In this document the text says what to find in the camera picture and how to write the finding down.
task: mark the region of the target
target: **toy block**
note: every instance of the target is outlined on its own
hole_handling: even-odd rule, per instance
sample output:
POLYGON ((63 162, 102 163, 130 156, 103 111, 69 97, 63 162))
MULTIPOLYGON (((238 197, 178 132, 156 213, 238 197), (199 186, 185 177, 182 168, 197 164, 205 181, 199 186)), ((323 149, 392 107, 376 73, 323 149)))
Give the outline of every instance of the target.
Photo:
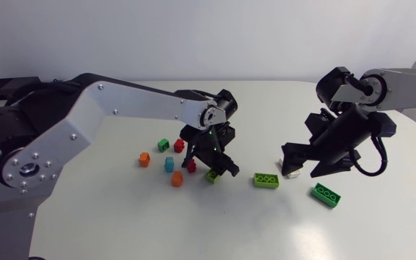
POLYGON ((167 173, 172 173, 174 171, 174 159, 172 157, 166 158, 165 169, 167 173))
POLYGON ((162 139, 157 143, 158 150, 160 152, 165 152, 166 150, 170 149, 170 142, 167 139, 162 139))
POLYGON ((181 187, 183 180, 182 172, 175 171, 173 177, 171 177, 171 185, 173 185, 173 187, 181 187))
POLYGON ((276 189, 279 186, 279 178, 275 174, 255 173, 254 185, 256 187, 276 189))
POLYGON ((205 178, 210 182, 215 184, 219 180, 221 175, 217 174, 213 169, 209 169, 208 173, 205 175, 205 178))
POLYGON ((287 174, 287 177, 288 178, 296 178, 296 177, 298 177, 299 175, 301 174, 301 170, 295 170, 294 172, 292 172, 292 173, 288 173, 287 174))
POLYGON ((139 164, 142 167, 149 167, 150 163, 150 155, 148 152, 143 152, 141 156, 139 157, 139 164))
POLYGON ((195 173, 195 171, 196 171, 196 164, 195 164, 195 160, 194 159, 192 159, 190 162, 188 162, 187 171, 189 173, 195 173))
POLYGON ((174 143, 174 152, 182 152, 184 150, 184 141, 182 139, 178 139, 175 143, 174 143))
POLYGON ((316 187, 312 190, 311 194, 322 201, 323 203, 329 205, 329 207, 336 207, 338 205, 341 196, 334 193, 327 187, 323 186, 320 183, 316 184, 316 187))

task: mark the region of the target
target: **lime green lego brick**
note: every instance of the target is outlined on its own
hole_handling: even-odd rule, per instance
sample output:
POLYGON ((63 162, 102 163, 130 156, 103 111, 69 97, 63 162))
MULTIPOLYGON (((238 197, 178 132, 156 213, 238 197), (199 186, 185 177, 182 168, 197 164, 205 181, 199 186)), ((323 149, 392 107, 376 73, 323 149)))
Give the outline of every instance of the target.
POLYGON ((256 187, 276 189, 279 187, 279 178, 275 174, 255 173, 254 185, 256 187))
POLYGON ((165 152, 166 150, 170 149, 170 142, 167 139, 162 139, 157 143, 158 150, 160 152, 165 152))
POLYGON ((205 175, 205 178, 210 182, 215 184, 221 175, 217 174, 213 169, 209 169, 208 173, 205 175))
POLYGON ((316 187, 314 187, 311 194, 332 208, 336 207, 338 205, 339 199, 341 199, 340 195, 334 193, 320 183, 316 184, 316 187))

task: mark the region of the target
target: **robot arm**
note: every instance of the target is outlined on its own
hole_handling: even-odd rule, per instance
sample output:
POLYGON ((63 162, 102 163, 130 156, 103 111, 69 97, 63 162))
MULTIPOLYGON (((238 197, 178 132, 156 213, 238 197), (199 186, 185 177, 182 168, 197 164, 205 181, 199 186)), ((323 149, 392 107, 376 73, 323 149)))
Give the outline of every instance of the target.
POLYGON ((235 136, 227 120, 236 110, 226 90, 171 93, 94 74, 19 88, 0 108, 0 259, 28 259, 38 206, 105 116, 182 121, 181 137, 190 144, 185 161, 197 156, 235 176, 238 166, 223 152, 235 136))
POLYGON ((313 135, 310 144, 282 146, 282 174, 302 168, 306 160, 319 161, 311 177, 349 171, 352 166, 367 176, 384 172, 388 157, 381 138, 393 136, 396 124, 379 111, 416 108, 416 69, 372 69, 356 79, 346 68, 337 67, 318 82, 316 92, 336 117, 323 108, 320 114, 309 115, 305 124, 313 135), (381 156, 375 173, 357 163, 360 156, 355 148, 368 137, 381 156))

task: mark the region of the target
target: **table surface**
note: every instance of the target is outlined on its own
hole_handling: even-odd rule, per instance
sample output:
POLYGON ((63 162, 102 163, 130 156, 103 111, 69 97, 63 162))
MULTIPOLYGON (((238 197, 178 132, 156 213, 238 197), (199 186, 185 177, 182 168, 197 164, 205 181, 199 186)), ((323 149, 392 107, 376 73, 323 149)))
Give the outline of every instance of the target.
MULTIPOLYGON (((385 139, 389 165, 378 177, 352 170, 312 179, 316 162, 300 177, 280 175, 285 142, 308 143, 304 120, 321 107, 307 82, 138 82, 168 91, 231 91, 238 111, 236 138, 226 153, 240 167, 207 182, 182 169, 182 187, 163 167, 183 154, 158 152, 172 145, 178 121, 106 118, 95 142, 64 168, 53 195, 38 210, 30 255, 56 259, 416 259, 416 123, 387 112, 397 133, 385 139), (148 168, 139 167, 149 152, 148 168), (254 173, 280 176, 277 189, 255 188, 254 173), (338 193, 330 209, 310 195, 316 183, 338 193)), ((380 158, 369 140, 360 164, 376 170, 380 158)))

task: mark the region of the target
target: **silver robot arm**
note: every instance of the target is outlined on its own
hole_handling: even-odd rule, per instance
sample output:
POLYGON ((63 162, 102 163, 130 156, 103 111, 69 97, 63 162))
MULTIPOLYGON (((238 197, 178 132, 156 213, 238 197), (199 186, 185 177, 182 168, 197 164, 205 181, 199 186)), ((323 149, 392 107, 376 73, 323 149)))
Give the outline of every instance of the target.
MULTIPOLYGON (((171 93, 94 74, 15 93, 0 108, 0 259, 28 259, 38 206, 106 116, 179 120, 202 134, 228 126, 237 109, 232 95, 221 93, 171 93)), ((223 151, 224 145, 217 153, 223 151)))

